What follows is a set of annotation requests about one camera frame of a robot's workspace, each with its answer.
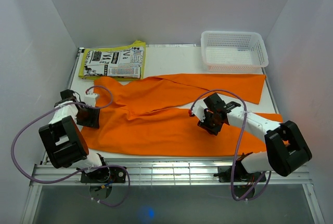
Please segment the orange trousers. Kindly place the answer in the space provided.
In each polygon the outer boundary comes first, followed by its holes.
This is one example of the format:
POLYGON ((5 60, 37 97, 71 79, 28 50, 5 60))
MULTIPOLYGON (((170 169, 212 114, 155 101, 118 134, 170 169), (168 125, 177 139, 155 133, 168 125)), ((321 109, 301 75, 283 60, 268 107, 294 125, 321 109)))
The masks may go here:
POLYGON ((265 144, 250 133, 224 125, 211 135, 190 117, 184 105, 212 89, 230 91, 246 103, 259 104, 264 75, 173 74, 151 76, 126 85, 97 79, 99 128, 81 131, 89 148, 127 155, 232 156, 262 152, 265 144))

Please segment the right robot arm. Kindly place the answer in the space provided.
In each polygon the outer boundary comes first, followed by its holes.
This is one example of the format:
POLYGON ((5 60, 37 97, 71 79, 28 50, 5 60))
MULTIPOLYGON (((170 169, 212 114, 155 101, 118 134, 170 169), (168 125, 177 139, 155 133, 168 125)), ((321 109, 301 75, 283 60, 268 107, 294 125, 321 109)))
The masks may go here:
POLYGON ((198 118, 198 126, 211 135, 217 135, 223 125, 239 127, 261 140, 264 152, 242 155, 235 162, 235 175, 247 181, 256 172, 276 172, 286 177, 312 159, 308 147, 297 124, 272 121, 245 110, 238 102, 226 103, 217 93, 204 99, 205 106, 193 104, 190 116, 198 118))

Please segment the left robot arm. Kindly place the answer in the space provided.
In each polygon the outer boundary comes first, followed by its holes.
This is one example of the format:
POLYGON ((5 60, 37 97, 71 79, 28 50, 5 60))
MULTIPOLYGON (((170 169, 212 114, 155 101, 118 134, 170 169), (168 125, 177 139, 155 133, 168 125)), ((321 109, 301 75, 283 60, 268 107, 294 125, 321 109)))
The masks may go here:
POLYGON ((86 168, 83 172, 90 179, 105 182, 110 169, 104 158, 88 149, 79 126, 99 128, 99 109, 78 105, 74 91, 66 89, 60 93, 61 101, 55 103, 52 120, 39 129, 39 135, 51 164, 55 168, 86 168))

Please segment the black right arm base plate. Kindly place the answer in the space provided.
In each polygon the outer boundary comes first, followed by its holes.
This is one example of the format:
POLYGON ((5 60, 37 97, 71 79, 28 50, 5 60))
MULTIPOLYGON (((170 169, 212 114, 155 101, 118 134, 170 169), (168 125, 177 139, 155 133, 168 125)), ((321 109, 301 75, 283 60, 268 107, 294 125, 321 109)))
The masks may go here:
MULTIPOLYGON (((219 182, 230 182, 231 170, 231 166, 218 166, 217 173, 213 174, 213 176, 218 177, 219 182)), ((247 173, 241 172, 239 169, 235 168, 234 182, 252 183, 256 182, 260 176, 260 172, 247 173)))

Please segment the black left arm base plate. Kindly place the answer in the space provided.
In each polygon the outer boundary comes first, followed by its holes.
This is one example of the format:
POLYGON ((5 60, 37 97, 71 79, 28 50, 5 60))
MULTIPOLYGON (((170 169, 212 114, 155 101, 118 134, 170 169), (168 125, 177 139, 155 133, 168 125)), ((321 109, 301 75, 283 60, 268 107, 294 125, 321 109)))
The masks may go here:
POLYGON ((81 174, 81 183, 125 183, 125 170, 119 167, 108 167, 81 174))

